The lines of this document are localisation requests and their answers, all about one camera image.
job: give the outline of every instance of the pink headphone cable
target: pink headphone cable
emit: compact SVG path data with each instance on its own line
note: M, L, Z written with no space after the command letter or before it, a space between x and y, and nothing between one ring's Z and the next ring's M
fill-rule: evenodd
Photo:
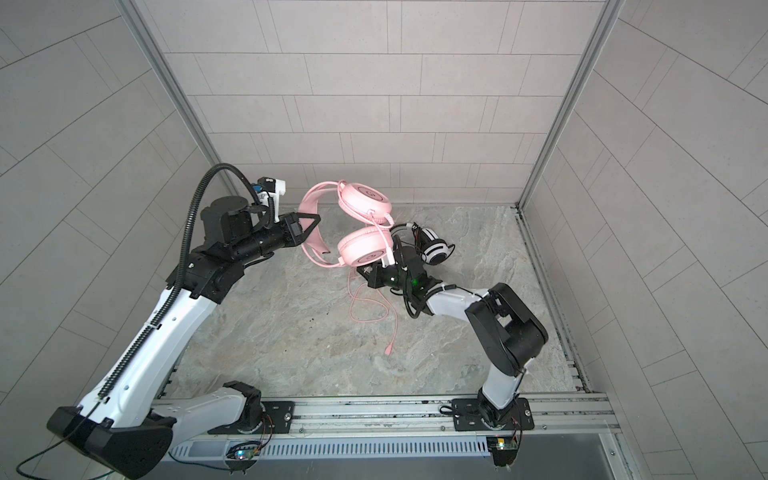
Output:
M371 323L371 322L380 322L380 321L382 321L382 320L386 319L386 318L389 316L389 309L391 308L391 309L392 309L392 311L395 313L395 334L394 334L394 335L392 335L392 341L391 341L391 342L389 342L389 345L388 345L388 346L386 347L386 349L384 350L384 354L385 354L385 355L390 355L390 354L392 353L392 347L395 345L395 337L397 336L397 324L398 324L398 316L397 316L397 310L395 310L395 307L393 307L393 306L392 306L392 304L389 302L389 300L387 300L387 299L386 299L386 298L385 298L385 297L382 295L382 293L381 293L381 292L379 292L378 290L376 291L376 293L378 293L378 294L379 294L379 296L380 296L380 297L382 297L382 300L384 300L384 301L386 302L386 305L384 305L383 303L379 302L378 300L374 300L374 299L372 299L372 298L363 298L363 297L357 296L357 293L360 291L360 289L361 289L361 288L363 288L363 287L366 285L366 283L363 283L363 284L361 284L360 286L358 286L358 287L357 287L357 290L355 290L355 293L354 293L354 295L353 295L353 294L352 294L352 289L351 289L351 288L350 288L350 286L349 286L349 282L352 280L352 273L353 273L354 271L355 271L355 268L354 268L354 267L351 267L351 268L349 268L349 275L348 275L348 276L347 276L347 278L346 278L346 292L349 294L349 296L351 296L351 297L352 297L352 302L349 304L349 318L351 318L351 319L355 320L355 321L356 321L356 322L358 322L358 323ZM363 301L366 301L366 302L373 302L373 303L378 303L379 305L381 305L381 306L383 306L383 307L384 307L384 310L386 310L386 313L384 314L384 316L382 316L382 317L380 317L380 318L377 318L377 319L373 319L373 320L358 320L358 319L357 319L357 318L355 318L355 316L352 314L352 307L355 305L355 302L356 302L357 300L363 300Z

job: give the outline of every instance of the pink headphones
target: pink headphones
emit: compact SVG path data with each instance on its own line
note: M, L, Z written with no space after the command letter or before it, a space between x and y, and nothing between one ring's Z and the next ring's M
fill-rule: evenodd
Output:
M348 184L344 180L338 182L321 182L310 188L299 205L302 214L317 214L319 199L328 192L335 191L339 195L339 207L352 218L370 225L370 227L356 230L339 242L338 263L328 263L321 256L322 253L330 253L328 246L320 236L319 228L312 230L301 247L304 253L316 265L325 268L335 266L361 266L382 259L384 266L394 265L395 256L392 254L392 236L389 229L394 227L395 221L389 215L392 213L392 204L389 199L377 190L362 184ZM312 223L311 219L301 219L301 227L306 229Z

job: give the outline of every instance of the black cable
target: black cable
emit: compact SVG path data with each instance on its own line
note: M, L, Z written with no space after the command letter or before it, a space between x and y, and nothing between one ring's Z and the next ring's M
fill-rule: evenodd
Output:
M185 465L197 465L198 467L210 468L212 470L222 470L224 472L229 472L229 473L234 472L234 470L231 468L212 467L210 465L205 465L204 463L196 463L196 462L182 462L178 458L174 457L170 452L168 452L168 456L171 457L174 461L183 463Z
M125 371L128 365L131 363L131 360L136 356L141 346L144 345L144 342L147 340L149 335L157 329L157 326L160 325L160 321L163 319L168 310L170 310L170 308L174 305L176 298L178 298L179 293L184 286L184 281L187 277L187 265L189 263L190 247L192 244L192 230L194 229L194 223L197 219L197 210L200 208L200 202L203 199L205 190L208 188L208 184L211 180L213 180L216 173L221 170L232 171L235 176L243 182L246 190L248 190L248 193L253 198L253 202L255 204L259 203L259 197L256 195L256 191L253 189L251 183L248 181L248 179L245 178L245 175L243 175L243 173L233 165L216 164L205 173L203 178L200 180L200 183L197 185L197 189L195 189L194 195L192 196L189 213L187 214L187 222L184 224L184 235L181 238L181 252L179 253L179 264L176 270L176 280L174 281L174 286L170 291L170 295L168 295L168 298L166 298L163 306L160 307L155 316L152 318L150 324L141 330L138 336L136 336L136 339L128 347L125 354L120 358L120 361L114 367L114 370L109 375L107 380L104 382L104 386L102 386L99 390L99 399L103 399L109 395L109 392L111 392L115 384L117 384L120 376L123 374L123 371Z
M101 402L96 402L96 405L94 405L94 408L92 408L91 411L88 412L88 414L85 417L83 417L83 419L77 425L74 426L74 428L72 429L71 432L69 432L67 435L64 435L64 437L61 440L59 440L55 444L51 445L50 447L47 447L46 449L42 449L40 452L35 453L33 456L27 458L23 462L21 462L18 465L16 465L16 473L18 473L19 475L21 475L22 477L25 477L25 478L32 478L32 480L48 480L47 478L35 477L34 475L29 475L29 474L26 474L26 473L22 472L22 465L24 465L27 462L30 462L31 460L34 460L35 458L39 457L40 455L44 455L46 452L50 452L51 450L55 449L56 447L58 447L62 443L64 443L67 440L69 440L74 435L74 433L81 427L81 425L83 425L85 423L85 421L88 420L88 417L90 417L91 414L96 411L96 408L100 404L101 404ZM88 478L87 480L98 480L99 478L106 477L107 475L110 475L112 473L114 473L114 470L110 470L109 472L104 473L103 475L99 475L98 477Z

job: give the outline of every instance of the gray floor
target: gray floor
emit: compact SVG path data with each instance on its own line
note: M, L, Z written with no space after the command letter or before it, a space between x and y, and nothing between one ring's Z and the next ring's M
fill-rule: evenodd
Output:
M338 207L321 208L323 238L334 245L362 224ZM525 377L525 392L574 390L562 346L545 306L513 210L509 207L397 207L398 222L431 227L456 252L430 273L459 286L508 283L550 333ZM391 356L384 349L394 315L377 323L349 318L349 269L323 269L301 249L278 250L246 270L224 303L195 333L167 388L171 398L209 392L240 380L265 396L410 395L474 393L489 361L470 325L443 316L411 319L400 297L382 292L397 309L399 330ZM353 289L364 280L354 276ZM361 294L378 298L363 287ZM383 314L357 303L360 319Z

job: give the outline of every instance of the pink ear cushion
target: pink ear cushion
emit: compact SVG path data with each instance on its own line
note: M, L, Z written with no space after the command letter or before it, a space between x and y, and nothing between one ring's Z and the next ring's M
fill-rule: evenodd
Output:
M384 215L392 213L392 203L386 195L363 184L347 184L341 191L340 200L344 200L339 202L342 210L353 217L355 214L368 217L372 210L377 223L386 223Z
M384 230L384 237L386 242L376 227L361 228L341 239L339 253L349 266L375 262L386 255L387 247L392 248L389 231Z

